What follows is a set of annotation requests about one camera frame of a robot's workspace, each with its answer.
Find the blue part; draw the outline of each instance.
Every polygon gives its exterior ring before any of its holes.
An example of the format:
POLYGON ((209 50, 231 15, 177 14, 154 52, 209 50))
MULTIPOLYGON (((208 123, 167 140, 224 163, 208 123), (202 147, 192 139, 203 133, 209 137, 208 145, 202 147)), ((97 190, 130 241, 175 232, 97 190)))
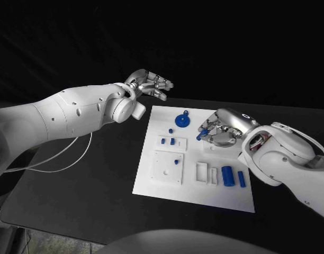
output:
POLYGON ((244 173, 241 171, 238 171, 238 178, 240 178, 240 186, 241 186, 241 188, 244 188, 245 187, 244 173))
POLYGON ((234 177, 232 177, 232 168, 230 166, 221 167, 221 175, 222 175, 224 186, 232 187, 234 177))
POLYGON ((201 136, 205 135, 205 134, 208 134, 208 133, 209 133, 209 131, 208 131, 206 129, 203 129, 203 130, 201 131, 198 137, 196 137, 196 140, 199 141, 199 140, 201 140, 201 136))
POLYGON ((177 127, 185 128, 190 123, 190 119, 188 118, 188 111, 183 111, 182 115, 176 116, 175 124, 177 127))

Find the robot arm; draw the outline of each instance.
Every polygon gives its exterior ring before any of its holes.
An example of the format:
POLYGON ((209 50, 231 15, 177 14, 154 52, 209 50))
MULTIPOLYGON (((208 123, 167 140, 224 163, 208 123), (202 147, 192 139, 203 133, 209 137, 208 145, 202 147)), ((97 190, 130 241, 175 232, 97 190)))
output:
MULTIPOLYGON (((324 156, 316 156, 305 139, 280 123, 260 126, 230 109, 219 109, 198 128, 202 140, 230 147, 241 139, 240 162, 271 186, 287 186, 297 200, 324 217, 324 156), (209 131, 216 128, 216 135, 209 131)), ((324 151, 322 146, 296 131, 324 151)))
POLYGON ((124 83, 68 88, 39 102, 0 108, 0 175, 29 148, 79 137, 130 116, 138 120, 144 106, 137 97, 146 93, 164 101, 159 89, 172 87, 169 80, 140 69, 124 83))

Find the white board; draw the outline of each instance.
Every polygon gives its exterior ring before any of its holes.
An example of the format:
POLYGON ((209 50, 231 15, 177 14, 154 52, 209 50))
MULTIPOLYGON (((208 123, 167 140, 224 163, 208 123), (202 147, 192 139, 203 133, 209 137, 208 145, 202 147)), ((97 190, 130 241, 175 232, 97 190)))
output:
POLYGON ((133 194, 254 213, 248 168, 237 160, 241 142, 238 141, 230 148, 209 148, 212 146, 209 143, 196 140, 198 127, 212 113, 214 110, 153 106, 133 194), (188 110, 190 123, 188 127, 180 128, 175 124, 175 118, 183 113, 183 110, 188 110), (170 150, 170 152, 183 154, 180 185, 172 185, 150 178, 154 152, 160 151, 159 136, 186 139, 185 151, 170 150), (216 185, 209 184, 211 181, 208 184, 196 183, 196 162, 206 163, 209 173, 211 168, 216 169, 216 185), (234 187, 222 185, 222 166, 232 168, 234 187), (238 171, 244 174, 245 188, 240 187, 238 171))

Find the dark table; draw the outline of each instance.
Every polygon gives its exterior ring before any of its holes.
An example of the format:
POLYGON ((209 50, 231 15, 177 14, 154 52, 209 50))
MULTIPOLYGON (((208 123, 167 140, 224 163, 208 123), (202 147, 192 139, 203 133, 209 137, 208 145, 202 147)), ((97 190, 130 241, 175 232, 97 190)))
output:
MULTIPOLYGON (((256 213, 131 194, 151 105, 209 110, 231 107, 261 125, 277 121, 295 127, 322 145, 324 110, 186 99, 162 102, 144 96, 138 101, 146 106, 141 120, 130 117, 94 132, 89 150, 69 169, 50 174, 24 172, 0 221, 101 244, 141 231, 188 229, 228 236, 277 253, 324 252, 324 218, 299 203, 284 185, 271 187, 253 174, 256 213)), ((84 152, 88 137, 79 137, 68 151, 37 169, 68 166, 84 152)), ((45 143, 32 164, 71 141, 45 143)))

